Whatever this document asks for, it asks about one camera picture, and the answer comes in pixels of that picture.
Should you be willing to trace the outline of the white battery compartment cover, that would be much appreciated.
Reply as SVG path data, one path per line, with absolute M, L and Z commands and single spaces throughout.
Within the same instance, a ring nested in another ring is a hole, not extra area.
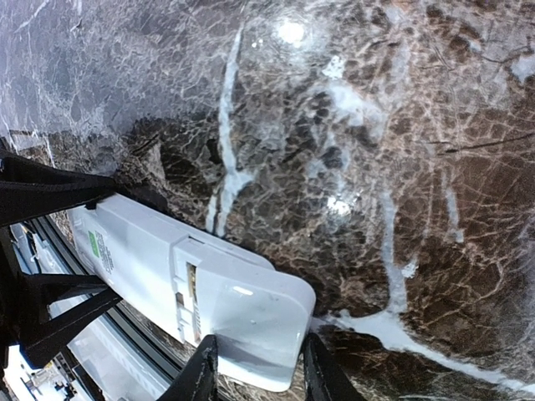
M 248 263 L 196 269 L 203 335 L 217 340 L 218 372 L 271 392 L 291 386 L 316 303 L 303 279 Z

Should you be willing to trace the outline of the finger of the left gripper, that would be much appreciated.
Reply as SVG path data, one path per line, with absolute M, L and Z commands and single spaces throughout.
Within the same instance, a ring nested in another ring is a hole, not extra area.
M 1 151 L 1 226 L 93 204 L 118 189 L 109 177 L 58 170 Z
M 122 297 L 97 276 L 22 274 L 20 351 L 43 368 Z

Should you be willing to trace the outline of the white remote control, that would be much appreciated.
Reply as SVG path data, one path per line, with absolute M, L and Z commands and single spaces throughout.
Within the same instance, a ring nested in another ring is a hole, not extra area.
M 128 197 L 68 211 L 75 249 L 87 268 L 160 329 L 197 346 L 201 319 L 192 306 L 187 262 L 210 256 L 273 269 L 273 264 L 221 238 Z

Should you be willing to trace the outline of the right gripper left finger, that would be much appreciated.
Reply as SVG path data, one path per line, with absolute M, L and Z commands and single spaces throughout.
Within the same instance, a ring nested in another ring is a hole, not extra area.
M 165 391 L 165 401 L 216 401 L 218 346 L 215 335 L 205 336 L 186 366 Z

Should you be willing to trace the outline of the black front table rail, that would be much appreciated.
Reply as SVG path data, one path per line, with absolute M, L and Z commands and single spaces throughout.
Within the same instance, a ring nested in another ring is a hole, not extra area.
M 76 250 L 67 241 L 59 228 L 48 218 L 40 217 L 30 225 L 35 228 L 39 239 L 48 241 L 52 247 L 52 255 L 57 256 L 60 265 L 67 273 L 87 275 L 89 271 L 83 266 Z M 13 248 L 11 231 L 7 227 L 1 229 L 1 363 L 7 363 L 7 349 L 19 343 L 18 332 L 11 327 L 15 317 L 15 296 L 18 291 L 18 275 L 22 273 Z M 111 327 L 111 337 L 123 340 L 127 346 L 127 354 L 139 357 L 143 363 L 156 372 L 158 378 L 164 380 L 167 387 L 180 375 L 180 361 L 172 357 L 164 349 L 164 344 L 155 335 L 142 327 L 134 314 L 127 311 L 125 304 L 118 303 L 102 313 L 98 320 Z

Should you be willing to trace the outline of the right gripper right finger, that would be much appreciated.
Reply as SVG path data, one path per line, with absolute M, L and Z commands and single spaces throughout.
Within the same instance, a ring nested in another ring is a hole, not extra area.
M 303 371 L 306 400 L 365 401 L 314 332 L 303 342 Z

